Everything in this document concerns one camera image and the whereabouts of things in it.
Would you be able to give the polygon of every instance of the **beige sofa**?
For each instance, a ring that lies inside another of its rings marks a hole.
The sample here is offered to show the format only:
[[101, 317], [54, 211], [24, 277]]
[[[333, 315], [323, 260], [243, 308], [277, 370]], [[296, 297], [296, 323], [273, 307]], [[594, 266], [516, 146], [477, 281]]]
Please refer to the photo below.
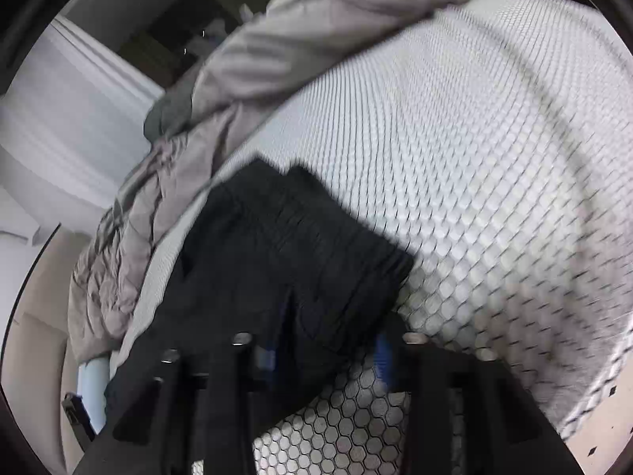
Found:
[[61, 399], [77, 389], [68, 339], [68, 286], [89, 238], [58, 228], [36, 263], [10, 323], [0, 382], [13, 416], [53, 475], [70, 474], [83, 455]]

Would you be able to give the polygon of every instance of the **light blue object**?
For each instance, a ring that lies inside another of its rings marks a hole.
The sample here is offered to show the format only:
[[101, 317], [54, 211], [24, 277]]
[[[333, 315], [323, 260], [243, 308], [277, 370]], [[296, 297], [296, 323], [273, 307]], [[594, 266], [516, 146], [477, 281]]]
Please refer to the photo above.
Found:
[[110, 382], [110, 359], [97, 357], [79, 365], [77, 395], [96, 433], [106, 424], [106, 397], [103, 392]]

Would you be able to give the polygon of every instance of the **beige floor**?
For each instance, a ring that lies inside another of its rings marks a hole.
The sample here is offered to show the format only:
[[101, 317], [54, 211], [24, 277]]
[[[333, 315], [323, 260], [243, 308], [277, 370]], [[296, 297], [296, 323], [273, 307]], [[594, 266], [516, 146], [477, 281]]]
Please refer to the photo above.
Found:
[[604, 475], [631, 439], [633, 431], [633, 356], [605, 398], [567, 441], [586, 475]]

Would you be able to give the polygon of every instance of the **metal screw head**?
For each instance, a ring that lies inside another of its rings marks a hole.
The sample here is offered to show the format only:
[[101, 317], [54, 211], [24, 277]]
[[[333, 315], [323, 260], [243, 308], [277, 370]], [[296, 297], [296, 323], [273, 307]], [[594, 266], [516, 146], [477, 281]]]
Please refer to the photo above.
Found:
[[178, 350], [170, 348], [169, 350], [165, 350], [165, 352], [163, 353], [163, 358], [161, 359], [161, 362], [171, 364], [172, 362], [176, 362], [179, 358], [180, 354], [178, 353]]
[[496, 361], [497, 354], [490, 350], [490, 348], [480, 348], [475, 352], [476, 357], [480, 361], [488, 362], [488, 361]]
[[402, 335], [402, 340], [406, 344], [426, 344], [428, 337], [419, 332], [406, 332]]
[[252, 336], [248, 332], [238, 332], [233, 336], [233, 346], [243, 346], [252, 341]]

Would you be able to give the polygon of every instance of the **honeycomb mesh pattern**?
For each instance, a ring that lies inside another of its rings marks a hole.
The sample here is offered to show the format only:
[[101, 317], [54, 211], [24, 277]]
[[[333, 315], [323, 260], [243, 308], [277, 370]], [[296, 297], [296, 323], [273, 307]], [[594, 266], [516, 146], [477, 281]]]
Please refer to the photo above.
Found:
[[[632, 73], [594, 10], [471, 0], [307, 85], [220, 177], [256, 152], [307, 165], [416, 255], [398, 301], [409, 326], [495, 350], [567, 438], [631, 347]], [[255, 440], [258, 473], [394, 473], [407, 406], [357, 358]]]

